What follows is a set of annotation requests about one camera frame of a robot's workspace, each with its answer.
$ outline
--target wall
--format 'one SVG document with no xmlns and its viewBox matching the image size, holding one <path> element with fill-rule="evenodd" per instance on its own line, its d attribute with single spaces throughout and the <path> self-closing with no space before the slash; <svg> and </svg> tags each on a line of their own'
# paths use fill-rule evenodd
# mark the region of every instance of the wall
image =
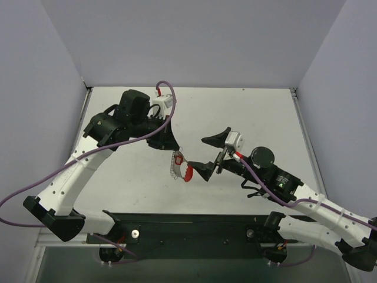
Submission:
<svg viewBox="0 0 377 283">
<path fill-rule="evenodd" d="M 64 163 L 85 88 L 39 0 L 0 4 L 0 199 Z M 40 186 L 30 192 L 36 194 Z M 23 194 L 2 217 L 36 223 Z M 39 229 L 0 223 L 0 281 L 23 282 Z"/>
<path fill-rule="evenodd" d="M 298 88 L 329 197 L 377 216 L 377 2 L 348 0 Z M 362 273 L 376 282 L 377 271 Z"/>
<path fill-rule="evenodd" d="M 297 87 L 345 0 L 42 0 L 87 85 Z"/>
</svg>

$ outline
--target robotic arm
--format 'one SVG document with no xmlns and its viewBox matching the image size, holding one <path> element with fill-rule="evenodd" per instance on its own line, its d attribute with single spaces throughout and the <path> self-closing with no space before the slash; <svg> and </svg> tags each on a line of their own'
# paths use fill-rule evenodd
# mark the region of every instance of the robotic arm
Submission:
<svg viewBox="0 0 377 283">
<path fill-rule="evenodd" d="M 66 165 L 73 164 L 58 174 L 37 197 L 28 196 L 25 199 L 24 206 L 62 241 L 69 241 L 79 233 L 106 235 L 115 225 L 110 213 L 76 210 L 74 203 L 94 172 L 117 147 L 87 157 L 85 154 L 96 147 L 108 147 L 132 137 L 145 136 L 161 127 L 166 121 L 168 109 L 173 105 L 173 98 L 158 96 L 151 106 L 149 100 L 148 95 L 139 91 L 125 91 L 119 104 L 91 119 Z M 151 109 L 154 114 L 148 117 Z M 170 123 L 146 141 L 154 149 L 179 149 Z"/>
<path fill-rule="evenodd" d="M 274 154 L 266 147 L 255 148 L 249 157 L 242 155 L 242 135 L 229 127 L 218 135 L 203 138 L 202 142 L 223 149 L 215 162 L 189 162 L 205 181 L 209 181 L 216 168 L 217 174 L 227 170 L 244 178 L 242 188 L 256 191 L 249 198 L 262 196 L 316 221 L 304 222 L 272 212 L 265 227 L 277 231 L 284 239 L 330 249 L 358 269 L 373 270 L 377 261 L 377 218 L 358 216 L 318 194 L 274 165 Z M 248 181 L 261 188 L 245 186 Z"/>
</svg>

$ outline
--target round knob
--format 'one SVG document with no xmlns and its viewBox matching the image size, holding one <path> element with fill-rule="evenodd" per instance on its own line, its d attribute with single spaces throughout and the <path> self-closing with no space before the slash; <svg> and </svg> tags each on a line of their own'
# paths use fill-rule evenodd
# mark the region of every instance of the round knob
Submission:
<svg viewBox="0 0 377 283">
<path fill-rule="evenodd" d="M 253 164 L 259 168 L 268 168 L 272 166 L 275 161 L 273 152 L 264 146 L 259 146 L 253 149 L 251 158 Z"/>
</svg>

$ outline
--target gray floor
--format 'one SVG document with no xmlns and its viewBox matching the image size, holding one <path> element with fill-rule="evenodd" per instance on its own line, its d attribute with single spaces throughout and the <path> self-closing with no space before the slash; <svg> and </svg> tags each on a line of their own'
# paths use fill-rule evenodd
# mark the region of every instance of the gray floor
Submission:
<svg viewBox="0 0 377 283">
<path fill-rule="evenodd" d="M 310 248 L 290 250 L 290 262 L 310 254 Z M 341 259 L 317 249 L 314 258 L 290 268 L 268 267 L 264 259 L 145 260 L 101 267 L 94 255 L 98 248 L 47 248 L 38 283 L 43 282 L 350 282 Z"/>
</svg>

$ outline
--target white table surface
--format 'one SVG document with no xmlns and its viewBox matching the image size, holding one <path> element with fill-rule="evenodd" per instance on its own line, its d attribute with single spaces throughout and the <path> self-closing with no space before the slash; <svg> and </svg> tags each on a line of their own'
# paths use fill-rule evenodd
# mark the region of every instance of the white table surface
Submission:
<svg viewBox="0 0 377 283">
<path fill-rule="evenodd" d="M 90 118 L 119 103 L 128 89 L 154 96 L 151 87 L 94 87 L 81 132 Z M 214 161 L 220 149 L 200 139 L 227 126 L 246 139 L 242 153 L 257 146 L 275 154 L 275 164 L 300 178 L 314 190 L 315 177 L 289 90 L 242 88 L 175 88 L 173 133 L 186 159 Z M 205 182 L 194 172 L 191 182 L 170 176 L 172 152 L 154 150 L 145 141 L 120 147 L 97 170 L 80 194 L 75 208 L 124 213 L 205 213 L 268 215 L 271 211 L 299 213 L 254 197 L 241 189 L 243 181 L 229 172 L 214 173 Z"/>
</svg>

